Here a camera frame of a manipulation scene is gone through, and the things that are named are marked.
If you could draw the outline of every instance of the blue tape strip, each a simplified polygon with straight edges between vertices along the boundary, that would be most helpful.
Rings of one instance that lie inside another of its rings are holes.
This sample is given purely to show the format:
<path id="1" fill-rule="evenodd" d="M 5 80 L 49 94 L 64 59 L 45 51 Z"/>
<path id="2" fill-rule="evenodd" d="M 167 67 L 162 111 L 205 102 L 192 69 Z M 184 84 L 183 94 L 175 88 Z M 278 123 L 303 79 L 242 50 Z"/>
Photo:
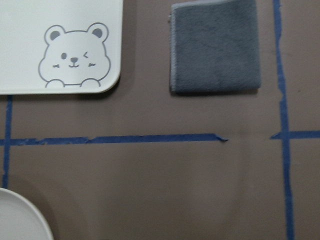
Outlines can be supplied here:
<path id="1" fill-rule="evenodd" d="M 124 144 L 124 143 L 165 143 L 165 142 L 226 142 L 227 138 L 213 133 L 204 134 L 172 134 L 172 135 L 144 135 L 144 136 L 99 136 L 93 139 L 88 137 L 56 137 L 11 139 L 11 146 L 35 146 L 35 145 L 76 145 L 76 144 Z"/>
<path id="2" fill-rule="evenodd" d="M 320 139 L 320 131 L 291 131 L 290 139 Z M 271 137 L 272 140 L 281 140 L 282 133 L 279 132 Z"/>
<path id="3" fill-rule="evenodd" d="M 8 188 L 9 185 L 9 166 L 10 166 L 10 146 L 11 146 L 11 124 L 12 124 L 12 107 L 13 107 L 13 96 L 7 96 L 7 105 L 5 112 L 5 136 L 2 141 L 4 145 L 3 154 L 3 175 L 2 175 L 2 187 Z"/>
<path id="4" fill-rule="evenodd" d="M 274 9 L 274 31 L 276 38 L 276 60 L 278 87 L 282 93 L 280 102 L 281 115 L 281 139 L 282 139 L 282 157 L 283 157 L 283 177 L 284 177 L 284 194 L 285 194 L 285 218 L 286 218 L 286 236 L 288 240 L 295 239 L 295 224 L 293 211 L 293 193 L 291 188 L 291 153 L 290 153 L 290 131 L 289 131 L 289 113 L 287 102 L 286 78 L 282 64 L 280 39 L 282 35 L 280 0 L 273 0 Z"/>

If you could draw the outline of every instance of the blue painter's tape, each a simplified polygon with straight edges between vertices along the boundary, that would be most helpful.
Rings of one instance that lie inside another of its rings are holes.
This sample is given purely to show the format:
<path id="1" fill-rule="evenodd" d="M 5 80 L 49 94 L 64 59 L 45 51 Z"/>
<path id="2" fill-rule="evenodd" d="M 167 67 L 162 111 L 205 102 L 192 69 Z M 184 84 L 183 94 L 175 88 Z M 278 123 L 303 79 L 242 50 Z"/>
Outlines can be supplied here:
<path id="1" fill-rule="evenodd" d="M 320 139 L 320 131 L 291 131 L 290 139 Z M 282 133 L 279 132 L 271 137 L 272 140 L 281 140 Z"/>
<path id="2" fill-rule="evenodd" d="M 288 240 L 295 239 L 295 223 L 294 223 L 294 204 L 293 193 L 291 188 L 291 151 L 290 151 L 290 128 L 289 128 L 289 112 L 287 101 L 286 78 L 281 58 L 280 39 L 282 35 L 282 18 L 281 18 L 280 0 L 273 0 L 274 9 L 274 31 L 276 39 L 276 60 L 278 87 L 282 93 L 280 102 L 281 116 L 281 140 L 282 140 L 282 157 L 283 157 L 283 179 L 284 179 L 284 197 L 285 197 L 285 219 L 286 219 L 286 236 Z"/>
<path id="3" fill-rule="evenodd" d="M 214 133 L 204 134 L 171 134 L 171 135 L 143 135 L 143 136 L 99 136 L 93 139 L 88 137 L 56 137 L 11 139 L 11 146 L 35 145 L 77 145 L 77 144 L 124 144 L 124 143 L 166 143 L 166 142 L 226 142 L 227 138 Z"/>
<path id="4" fill-rule="evenodd" d="M 4 154 L 3 154 L 3 175 L 2 175 L 2 187 L 7 189 L 9 186 L 9 166 L 10 166 L 10 146 L 11 146 L 11 125 L 12 125 L 12 107 L 13 107 L 13 96 L 7 96 L 7 105 L 5 112 L 5 136 Z"/>

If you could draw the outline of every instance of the white tray with bear design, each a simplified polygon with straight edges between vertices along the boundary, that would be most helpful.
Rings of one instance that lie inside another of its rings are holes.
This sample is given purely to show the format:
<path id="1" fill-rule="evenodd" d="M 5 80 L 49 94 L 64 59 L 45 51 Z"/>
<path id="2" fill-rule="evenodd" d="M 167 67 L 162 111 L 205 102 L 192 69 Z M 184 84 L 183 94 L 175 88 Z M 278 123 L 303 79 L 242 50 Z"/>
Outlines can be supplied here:
<path id="1" fill-rule="evenodd" d="M 101 93 L 118 81 L 123 0 L 0 1 L 0 94 Z"/>

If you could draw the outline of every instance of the cartoon bear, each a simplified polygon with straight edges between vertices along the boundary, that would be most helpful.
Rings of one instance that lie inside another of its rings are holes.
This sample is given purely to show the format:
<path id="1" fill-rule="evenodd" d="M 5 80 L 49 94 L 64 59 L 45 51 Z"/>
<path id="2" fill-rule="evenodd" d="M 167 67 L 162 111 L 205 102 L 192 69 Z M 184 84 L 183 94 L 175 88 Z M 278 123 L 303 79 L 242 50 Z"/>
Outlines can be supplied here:
<path id="1" fill-rule="evenodd" d="M 47 48 L 38 72 L 45 87 L 101 86 L 111 67 L 105 40 L 109 34 L 103 23 L 94 23 L 87 30 L 65 31 L 54 25 L 44 34 Z"/>

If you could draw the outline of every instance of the gray towel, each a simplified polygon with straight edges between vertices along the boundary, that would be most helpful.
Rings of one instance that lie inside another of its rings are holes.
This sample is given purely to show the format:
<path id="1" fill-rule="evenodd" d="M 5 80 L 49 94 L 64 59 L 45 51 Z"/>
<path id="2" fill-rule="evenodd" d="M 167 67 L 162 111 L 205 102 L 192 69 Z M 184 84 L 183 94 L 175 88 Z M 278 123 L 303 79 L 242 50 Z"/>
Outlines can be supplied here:
<path id="1" fill-rule="evenodd" d="M 260 86 L 255 0 L 172 5 L 171 91 L 233 92 Z"/>

